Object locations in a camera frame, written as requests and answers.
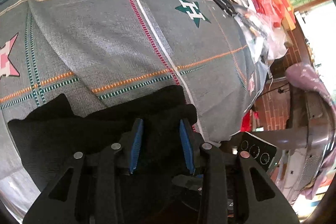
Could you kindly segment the clear plastic bags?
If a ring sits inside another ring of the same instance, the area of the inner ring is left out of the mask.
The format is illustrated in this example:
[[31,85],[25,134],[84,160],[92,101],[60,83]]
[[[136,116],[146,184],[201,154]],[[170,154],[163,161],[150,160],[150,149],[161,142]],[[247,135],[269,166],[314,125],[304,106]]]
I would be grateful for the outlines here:
[[230,0],[237,14],[236,22],[242,28],[252,60],[263,60],[271,65],[286,52],[286,34],[282,26],[276,28],[270,19],[258,13],[252,0]]

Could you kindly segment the purple cloth on chair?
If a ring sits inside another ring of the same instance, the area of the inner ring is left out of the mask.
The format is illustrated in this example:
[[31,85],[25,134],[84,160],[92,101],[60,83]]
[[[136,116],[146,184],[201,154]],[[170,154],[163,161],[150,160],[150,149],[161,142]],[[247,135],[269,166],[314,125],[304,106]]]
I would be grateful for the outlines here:
[[290,202],[300,195],[311,200],[335,163],[335,103],[311,65],[296,63],[285,76],[290,84],[285,196]]

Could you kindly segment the black induction cooker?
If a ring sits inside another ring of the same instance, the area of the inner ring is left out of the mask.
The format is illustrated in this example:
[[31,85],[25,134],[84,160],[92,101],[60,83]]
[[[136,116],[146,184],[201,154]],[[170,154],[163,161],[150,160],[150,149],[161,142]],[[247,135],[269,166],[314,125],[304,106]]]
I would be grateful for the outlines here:
[[280,159],[280,152],[276,146],[248,132],[241,134],[238,152],[242,151],[248,152],[267,174],[271,174],[274,171]]

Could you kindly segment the black pants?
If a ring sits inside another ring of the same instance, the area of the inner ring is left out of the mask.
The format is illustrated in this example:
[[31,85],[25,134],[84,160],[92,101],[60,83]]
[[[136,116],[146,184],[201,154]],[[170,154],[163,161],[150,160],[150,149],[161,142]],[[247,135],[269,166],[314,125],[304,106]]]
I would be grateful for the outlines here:
[[143,133],[137,167],[120,180],[123,223],[195,223],[197,214],[186,202],[199,201],[199,195],[173,183],[190,173],[180,122],[187,119],[192,128],[197,121],[196,108],[186,102],[180,86],[167,86],[84,118],[74,114],[61,94],[8,126],[24,168],[43,192],[71,156],[99,153],[119,142],[136,119],[143,121]]

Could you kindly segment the grey patterned bed sheet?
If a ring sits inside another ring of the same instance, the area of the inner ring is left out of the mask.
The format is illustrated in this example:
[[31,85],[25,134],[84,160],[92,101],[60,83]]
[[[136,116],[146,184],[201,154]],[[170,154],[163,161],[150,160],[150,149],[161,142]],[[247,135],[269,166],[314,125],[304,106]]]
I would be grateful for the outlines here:
[[213,0],[7,0],[1,5],[1,201],[21,221],[39,195],[7,123],[59,94],[84,117],[168,85],[213,143],[240,129],[267,68]]

